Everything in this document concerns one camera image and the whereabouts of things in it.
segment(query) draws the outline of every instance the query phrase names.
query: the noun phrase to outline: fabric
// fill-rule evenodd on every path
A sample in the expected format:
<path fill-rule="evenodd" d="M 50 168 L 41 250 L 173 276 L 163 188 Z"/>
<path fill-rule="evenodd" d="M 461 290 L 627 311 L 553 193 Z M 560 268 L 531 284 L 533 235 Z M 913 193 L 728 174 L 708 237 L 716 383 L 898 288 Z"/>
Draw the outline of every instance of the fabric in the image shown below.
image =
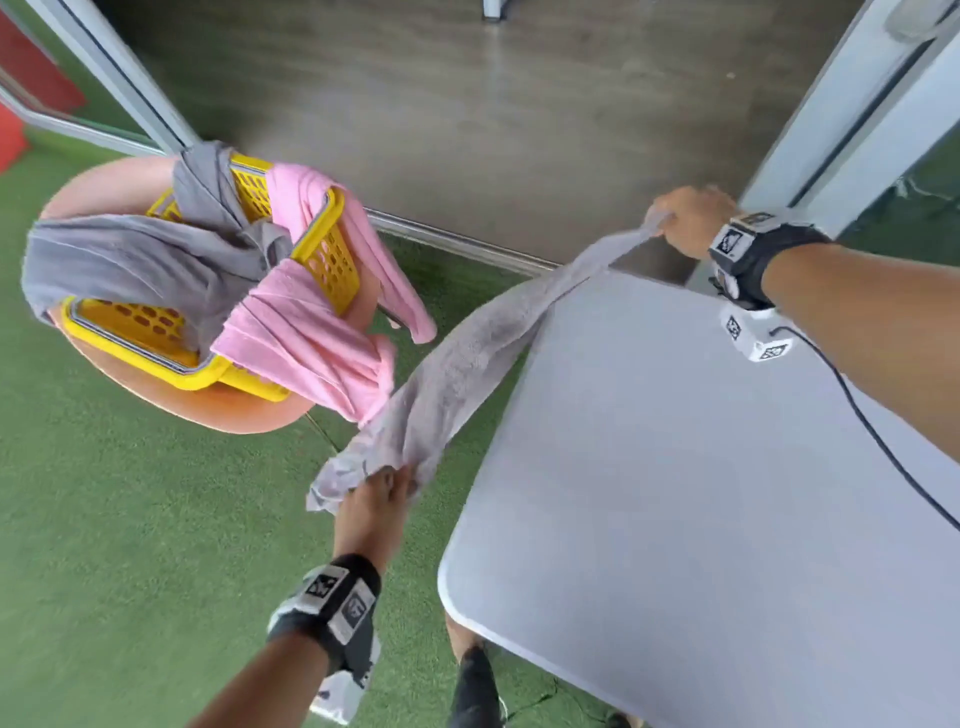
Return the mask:
<path fill-rule="evenodd" d="M 662 215 L 601 238 L 571 263 L 526 280 L 467 316 L 419 364 L 384 410 L 327 460 L 307 494 L 308 510 L 335 511 L 344 495 L 384 466 L 415 467 L 433 479 L 446 443 L 510 371 L 559 297 L 657 234 Z"/>
<path fill-rule="evenodd" d="M 287 231 L 250 225 L 229 170 L 231 149 L 180 155 L 174 196 L 187 225 L 144 215 L 41 220 L 27 238 L 21 287 L 38 319 L 68 296 L 178 310 L 184 341 L 206 356 L 233 307 L 293 251 Z"/>
<path fill-rule="evenodd" d="M 295 260 L 233 309 L 211 350 L 361 426 L 394 391 L 396 347 L 338 318 Z"/>
<path fill-rule="evenodd" d="M 437 326 L 426 312 L 420 296 L 377 236 L 360 202 L 331 178 L 299 164 L 276 164 L 267 173 L 274 222 L 299 239 L 326 204 L 326 194 L 336 186 L 346 195 L 340 224 L 359 263 L 373 273 L 382 286 L 380 304 L 410 329 L 415 344 L 425 344 L 437 335 Z"/>
<path fill-rule="evenodd" d="M 471 647 L 460 661 L 447 728 L 500 728 L 500 697 L 483 647 Z"/>

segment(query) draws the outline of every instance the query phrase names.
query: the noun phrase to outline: green carpet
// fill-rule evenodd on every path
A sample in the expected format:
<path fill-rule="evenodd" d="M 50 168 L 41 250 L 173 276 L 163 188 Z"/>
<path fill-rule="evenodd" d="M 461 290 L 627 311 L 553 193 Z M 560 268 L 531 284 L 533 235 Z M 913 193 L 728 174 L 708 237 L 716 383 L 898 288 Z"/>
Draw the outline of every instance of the green carpet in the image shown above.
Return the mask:
<path fill-rule="evenodd" d="M 245 437 L 183 422 L 32 320 L 18 282 L 25 233 L 69 177 L 109 157 L 34 141 L 0 176 L 0 710 L 10 726 L 170 728 L 253 655 L 276 604 L 326 559 L 332 519 L 303 504 L 330 446 L 306 421 Z M 392 242 L 441 336 L 517 281 Z M 426 349 L 396 339 L 402 381 Z M 457 437 L 413 511 L 378 608 L 385 654 L 358 728 L 444 723 L 455 671 L 436 569 L 512 383 Z M 354 431 L 314 416 L 340 444 Z M 511 709 L 553 686 L 509 654 L 494 667 Z M 603 712 L 561 690 L 515 725 L 585 726 Z"/>

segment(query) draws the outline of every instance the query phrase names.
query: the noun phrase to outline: gray towel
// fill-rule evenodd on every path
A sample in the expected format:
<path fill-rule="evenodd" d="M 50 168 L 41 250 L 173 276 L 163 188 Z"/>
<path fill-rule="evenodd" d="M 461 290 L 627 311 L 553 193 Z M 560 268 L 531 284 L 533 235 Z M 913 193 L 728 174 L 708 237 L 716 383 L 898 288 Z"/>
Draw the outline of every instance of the gray towel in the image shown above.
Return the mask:
<path fill-rule="evenodd" d="M 251 225 L 229 169 L 232 150 L 198 144 L 174 167 L 185 225 L 144 215 L 41 220 L 30 230 L 21 286 L 38 319 L 67 296 L 175 308 L 186 345 L 206 357 L 235 305 L 290 255 L 289 232 Z"/>
<path fill-rule="evenodd" d="M 415 467 L 429 483 L 449 442 L 510 371 L 549 307 L 590 276 L 657 234 L 662 215 L 642 228 L 601 238 L 573 262 L 526 280 L 467 316 L 423 359 L 377 417 L 330 458 L 307 494 L 307 510 L 336 511 L 368 473 Z"/>

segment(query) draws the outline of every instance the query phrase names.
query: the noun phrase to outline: white table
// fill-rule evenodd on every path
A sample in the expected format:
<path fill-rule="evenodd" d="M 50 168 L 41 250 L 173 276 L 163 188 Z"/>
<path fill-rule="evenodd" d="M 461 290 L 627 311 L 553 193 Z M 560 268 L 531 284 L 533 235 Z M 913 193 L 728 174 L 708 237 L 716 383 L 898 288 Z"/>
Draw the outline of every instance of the white table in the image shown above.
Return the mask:
<path fill-rule="evenodd" d="M 623 274 L 540 331 L 450 538 L 451 615 L 655 728 L 960 724 L 960 533 L 800 346 Z M 953 514 L 960 467 L 859 395 Z"/>

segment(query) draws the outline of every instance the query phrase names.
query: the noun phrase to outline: yellow basket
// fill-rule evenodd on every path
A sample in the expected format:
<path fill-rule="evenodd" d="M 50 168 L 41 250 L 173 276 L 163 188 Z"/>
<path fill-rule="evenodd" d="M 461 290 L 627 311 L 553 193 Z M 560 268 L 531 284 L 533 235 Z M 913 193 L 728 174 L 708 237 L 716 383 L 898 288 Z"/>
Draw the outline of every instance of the yellow basket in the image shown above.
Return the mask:
<path fill-rule="evenodd" d="M 237 194 L 250 222 L 271 216 L 266 173 L 272 166 L 243 155 L 233 155 L 230 160 Z M 360 288 L 360 277 L 338 225 L 344 203 L 343 193 L 331 188 L 326 206 L 290 255 L 310 271 L 338 314 L 347 310 Z M 172 191 L 157 200 L 147 214 L 183 222 Z M 197 352 L 183 347 L 183 317 L 173 308 L 72 296 L 63 301 L 61 311 L 63 327 L 71 336 L 179 389 L 194 391 L 220 381 L 264 400 L 282 401 L 290 394 L 217 354 L 201 361 Z"/>

